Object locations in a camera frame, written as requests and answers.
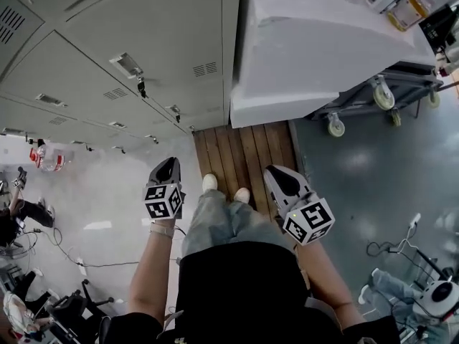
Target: white shoe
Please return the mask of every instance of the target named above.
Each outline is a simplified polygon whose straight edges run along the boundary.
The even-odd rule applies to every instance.
[[[60,296],[54,290],[47,290],[47,292],[51,294],[51,297],[60,300]]]
[[[36,276],[41,277],[41,278],[43,277],[43,273],[40,269],[35,268],[35,269],[32,269],[32,271],[35,273]]]
[[[248,188],[242,187],[235,193],[234,201],[240,201],[241,203],[248,204],[250,200],[250,191]]]
[[[44,208],[46,208],[46,201],[42,197],[40,197],[40,199],[38,199],[38,203],[37,204],[39,204],[39,205],[43,206]]]
[[[369,285],[364,285],[364,287],[361,289],[360,295],[359,295],[359,304],[364,305],[366,303],[366,300],[364,299],[364,293],[369,288],[370,288]]]
[[[47,212],[51,216],[52,220],[54,221],[56,219],[56,211],[52,205],[48,206]]]
[[[202,180],[203,192],[206,192],[207,190],[217,190],[217,187],[218,187],[217,177],[215,177],[211,173],[208,173],[207,175],[204,176]]]

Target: gray floor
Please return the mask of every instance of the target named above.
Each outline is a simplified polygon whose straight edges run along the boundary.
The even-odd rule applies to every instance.
[[[181,162],[182,186],[186,193],[184,218],[177,225],[188,230],[191,216],[202,193],[194,141],[191,136],[177,138],[158,145],[145,145],[123,155],[119,150],[96,150],[92,153],[79,147],[74,161],[60,172],[29,171],[24,190],[26,200],[36,202],[46,198],[56,209],[56,227],[62,231],[62,248],[73,259],[82,257],[86,264],[111,264],[138,261],[149,236],[150,220],[142,203],[142,190],[151,170],[162,160],[176,156]],[[109,221],[110,224],[94,224]],[[27,230],[44,228],[31,219],[26,220]],[[181,256],[183,236],[177,232],[172,244],[171,258]],[[27,236],[20,242],[27,247]],[[104,306],[109,314],[126,312],[128,288],[136,265],[86,269],[82,275],[79,267],[70,262],[44,234],[38,235],[33,253],[17,260],[24,271],[37,267],[44,277],[36,279],[30,290],[37,297],[47,288],[57,294],[69,295],[80,288],[86,277],[94,297],[108,296],[118,304]],[[178,293],[179,267],[171,261],[167,307],[175,306]]]
[[[383,115],[342,118],[346,133],[332,138],[320,122],[295,120],[298,148],[312,187],[325,197],[336,223],[323,244],[355,298],[379,267],[412,282],[402,255],[366,255],[369,241],[399,242],[421,213],[412,239],[439,265],[454,264],[459,231],[459,100],[454,88],[441,93],[441,106],[423,103],[402,112],[402,127]],[[409,247],[404,250],[413,256]]]

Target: white cloth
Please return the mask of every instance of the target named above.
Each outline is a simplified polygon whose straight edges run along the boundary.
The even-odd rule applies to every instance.
[[[13,293],[7,292],[3,299],[3,311],[8,317],[9,322],[13,326],[13,330],[17,333],[28,333],[27,326],[34,323],[32,317],[33,313],[27,310],[22,314],[18,305],[23,305],[24,302]]]

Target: person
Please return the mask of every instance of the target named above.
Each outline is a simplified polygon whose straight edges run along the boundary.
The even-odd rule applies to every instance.
[[[399,343],[393,317],[365,322],[320,243],[298,246],[297,261],[293,243],[247,204],[246,188],[229,206],[212,174],[203,191],[182,244],[176,312],[164,322],[175,221],[162,220],[133,276],[128,314],[111,320],[104,344]],[[312,292],[323,302],[305,307]]]
[[[22,184],[14,189],[9,207],[0,210],[0,247],[7,247],[16,239],[20,231],[20,226],[16,219],[24,221],[29,217],[47,228],[54,226],[54,208],[50,205],[46,207],[43,198],[40,198],[37,204],[20,199],[20,189],[24,188],[24,182],[20,182]]]
[[[52,296],[50,291],[44,293],[38,300],[26,301],[27,292],[37,275],[42,277],[43,273],[38,269],[33,269],[25,275],[12,292],[5,294],[3,306],[5,315],[15,332],[26,334],[40,341],[43,336],[41,329],[52,324],[54,320],[44,309],[45,303]],[[36,318],[39,312],[43,312],[48,317]]]
[[[393,315],[400,328],[408,327],[418,330],[419,327],[425,327],[424,333],[427,334],[427,337],[424,343],[449,343],[448,324],[426,325],[426,320],[416,316],[413,312],[413,305],[421,295],[420,291],[411,288],[407,283],[376,268],[370,274],[369,284],[364,285],[361,289],[359,303],[361,305],[369,303],[379,312]]]

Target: cart wheel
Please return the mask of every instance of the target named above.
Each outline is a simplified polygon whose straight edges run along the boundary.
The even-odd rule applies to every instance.
[[[402,126],[402,118],[400,117],[400,112],[397,108],[394,108],[390,111],[390,115],[392,117],[392,122],[396,128]]]
[[[344,135],[344,131],[346,131],[346,127],[344,126],[343,121],[339,119],[333,119],[328,123],[328,132],[331,136],[340,138]]]
[[[378,85],[373,90],[373,98],[376,104],[378,105],[378,107],[384,111],[388,111],[395,106],[394,93],[390,92],[390,96],[387,97],[386,94],[384,93],[384,89],[382,88],[382,85]]]
[[[438,108],[440,106],[440,95],[437,92],[435,92],[433,96],[428,95],[427,101],[429,103],[430,108]]]

